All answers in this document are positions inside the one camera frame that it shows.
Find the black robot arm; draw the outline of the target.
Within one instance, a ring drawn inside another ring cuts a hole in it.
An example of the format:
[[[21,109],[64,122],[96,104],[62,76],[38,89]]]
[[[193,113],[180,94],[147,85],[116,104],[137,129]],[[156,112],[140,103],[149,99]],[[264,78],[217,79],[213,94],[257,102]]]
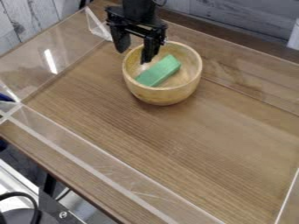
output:
[[[140,64],[149,63],[165,42],[167,23],[156,15],[155,0],[122,0],[120,6],[108,6],[106,25],[116,50],[130,46],[130,36],[144,40]]]

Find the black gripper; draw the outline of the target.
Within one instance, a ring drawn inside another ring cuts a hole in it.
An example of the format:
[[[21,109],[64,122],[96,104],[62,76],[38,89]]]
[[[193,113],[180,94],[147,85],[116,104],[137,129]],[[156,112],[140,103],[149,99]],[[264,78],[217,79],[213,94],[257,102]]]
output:
[[[149,63],[164,43],[167,24],[156,16],[155,6],[108,6],[106,24],[116,50],[122,53],[130,46],[134,35],[144,40],[141,64]]]

